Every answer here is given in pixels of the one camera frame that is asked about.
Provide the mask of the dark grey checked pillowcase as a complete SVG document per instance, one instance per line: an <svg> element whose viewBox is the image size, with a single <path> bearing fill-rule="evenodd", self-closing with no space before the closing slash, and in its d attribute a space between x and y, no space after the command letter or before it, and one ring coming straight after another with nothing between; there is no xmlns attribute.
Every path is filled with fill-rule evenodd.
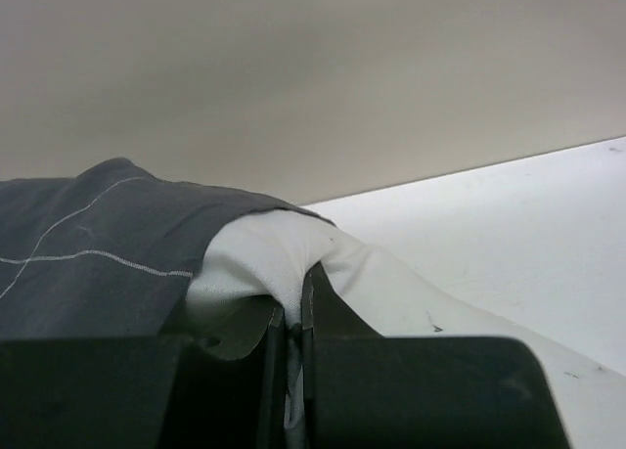
<svg viewBox="0 0 626 449"><path fill-rule="evenodd" d="M1 345L165 335L209 243L274 210L238 190L166 182L132 162L1 185Z"/></svg>

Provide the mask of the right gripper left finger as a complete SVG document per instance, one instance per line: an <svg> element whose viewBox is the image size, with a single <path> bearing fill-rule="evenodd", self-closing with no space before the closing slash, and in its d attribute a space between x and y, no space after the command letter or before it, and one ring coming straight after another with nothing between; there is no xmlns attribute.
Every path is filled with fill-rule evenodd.
<svg viewBox="0 0 626 449"><path fill-rule="evenodd" d="M255 296L197 336L1 345L5 448L281 448L282 307Z"/></svg>

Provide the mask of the white pillow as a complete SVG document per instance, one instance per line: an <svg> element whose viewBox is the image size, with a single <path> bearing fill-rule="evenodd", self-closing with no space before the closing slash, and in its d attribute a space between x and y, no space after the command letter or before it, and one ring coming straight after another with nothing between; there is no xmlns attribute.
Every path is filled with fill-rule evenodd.
<svg viewBox="0 0 626 449"><path fill-rule="evenodd" d="M319 218L274 210L227 224L211 240L189 285L185 317L204 328L256 295L284 308L289 330L301 323L306 273L321 264L335 292L387 337L505 336L539 358L577 448L625 444L625 379L546 337L438 290L388 251L362 243Z"/></svg>

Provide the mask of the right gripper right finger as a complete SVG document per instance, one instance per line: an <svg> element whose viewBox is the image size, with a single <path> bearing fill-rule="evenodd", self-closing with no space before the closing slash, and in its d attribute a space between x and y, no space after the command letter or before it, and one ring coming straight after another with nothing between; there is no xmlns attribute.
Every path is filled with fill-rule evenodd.
<svg viewBox="0 0 626 449"><path fill-rule="evenodd" d="M301 301L311 448L566 448L544 371L509 337L384 337L321 264Z"/></svg>

